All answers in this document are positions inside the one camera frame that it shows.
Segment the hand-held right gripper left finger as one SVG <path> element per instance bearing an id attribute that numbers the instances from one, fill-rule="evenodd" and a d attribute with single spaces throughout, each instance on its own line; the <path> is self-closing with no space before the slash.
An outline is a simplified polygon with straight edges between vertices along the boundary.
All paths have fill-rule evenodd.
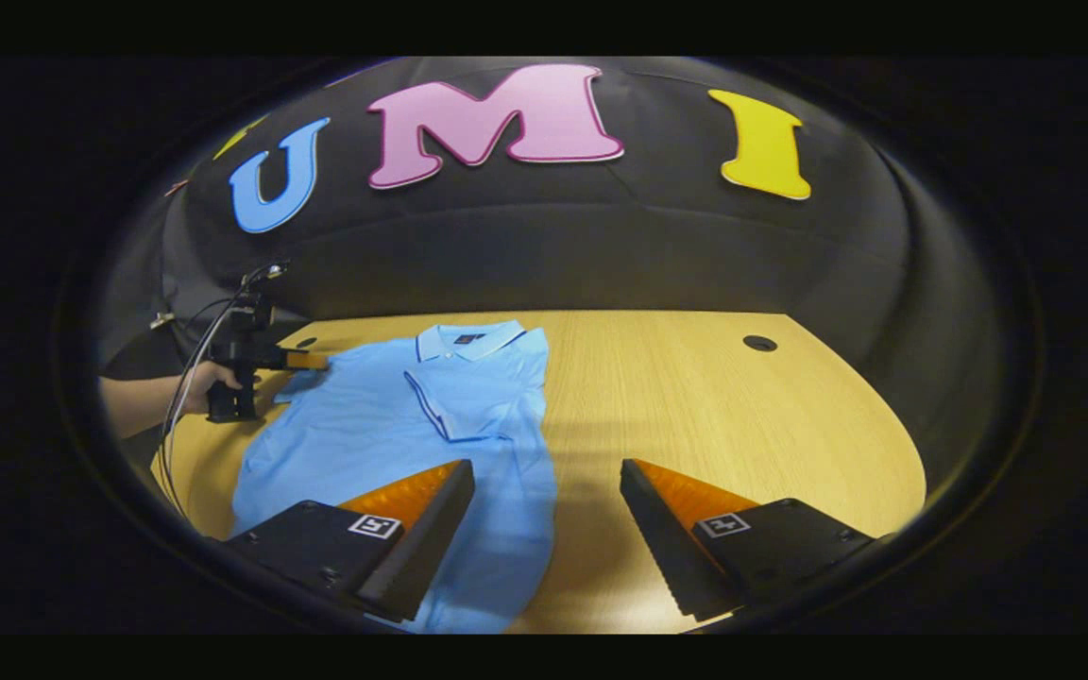
<path id="1" fill-rule="evenodd" d="M 298 500 L 226 539 L 230 551 L 333 605 L 413 620 L 475 494 L 468 459 L 332 506 Z"/>

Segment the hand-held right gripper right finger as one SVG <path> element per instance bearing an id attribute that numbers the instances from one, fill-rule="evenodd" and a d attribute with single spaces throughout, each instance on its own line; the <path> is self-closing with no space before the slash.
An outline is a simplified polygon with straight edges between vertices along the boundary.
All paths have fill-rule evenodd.
<path id="1" fill-rule="evenodd" d="M 776 617 L 889 545 L 805 500 L 758 502 L 643 459 L 619 491 L 662 580 L 698 622 Z"/>

